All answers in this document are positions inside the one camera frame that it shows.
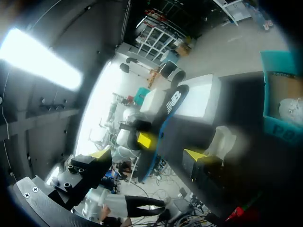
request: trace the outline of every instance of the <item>red object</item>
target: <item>red object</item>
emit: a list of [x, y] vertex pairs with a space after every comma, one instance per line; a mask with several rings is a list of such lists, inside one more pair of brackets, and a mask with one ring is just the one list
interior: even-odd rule
[[244, 210], [241, 207], [237, 207], [225, 221], [228, 221], [234, 217], [240, 217], [242, 214], [244, 214]]
[[128, 96], [128, 97], [127, 97], [127, 100], [128, 100], [128, 102], [132, 102], [132, 101], [134, 100], [134, 97]]

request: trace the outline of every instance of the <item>shoe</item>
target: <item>shoe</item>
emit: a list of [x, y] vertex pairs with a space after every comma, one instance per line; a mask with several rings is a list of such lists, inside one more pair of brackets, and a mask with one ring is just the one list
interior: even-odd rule
[[269, 30], [269, 25], [268, 25], [267, 23], [265, 23], [265, 24], [263, 25], [263, 28], [264, 28], [265, 31], [268, 31], [268, 30]]
[[266, 23], [268, 24], [268, 26], [272, 27], [274, 24], [271, 20], [267, 20]]

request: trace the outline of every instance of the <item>teal box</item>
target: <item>teal box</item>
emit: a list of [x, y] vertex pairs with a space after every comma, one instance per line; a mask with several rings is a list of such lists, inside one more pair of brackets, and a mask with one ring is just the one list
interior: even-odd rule
[[144, 88], [144, 87], [141, 87], [139, 88], [139, 90], [137, 91], [137, 94], [136, 96], [134, 97], [134, 102], [137, 104], [137, 105], [142, 105], [143, 104], [143, 101], [145, 99], [145, 96], [150, 92], [149, 89], [147, 88]]
[[290, 52], [264, 51], [261, 52], [261, 59], [264, 70], [265, 98], [264, 98], [264, 131], [266, 134], [281, 138], [289, 144], [296, 145], [303, 140], [303, 127], [270, 117], [270, 83], [268, 76], [298, 77], [298, 71], [294, 64], [293, 56]]

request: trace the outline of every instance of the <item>white shirt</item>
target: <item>white shirt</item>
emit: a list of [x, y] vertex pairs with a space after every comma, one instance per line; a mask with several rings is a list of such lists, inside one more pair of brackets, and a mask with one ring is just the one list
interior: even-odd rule
[[97, 201], [98, 206], [102, 208], [103, 204], [110, 209], [109, 217], [127, 218], [127, 205], [124, 195], [111, 194], [109, 190], [102, 187], [91, 189], [88, 193], [88, 199]]
[[109, 217], [127, 218], [127, 205], [124, 195], [108, 194], [104, 204], [110, 209]]

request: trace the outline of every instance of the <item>screw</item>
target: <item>screw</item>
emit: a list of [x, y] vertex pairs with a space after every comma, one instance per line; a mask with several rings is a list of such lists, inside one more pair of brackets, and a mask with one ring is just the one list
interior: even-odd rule
[[24, 193], [24, 197], [25, 197], [26, 199], [28, 199], [28, 198], [30, 197], [30, 194], [29, 194], [28, 192], [26, 192], [26, 193]]
[[33, 187], [33, 192], [38, 192], [39, 191], [39, 189], [37, 188], [37, 187]]

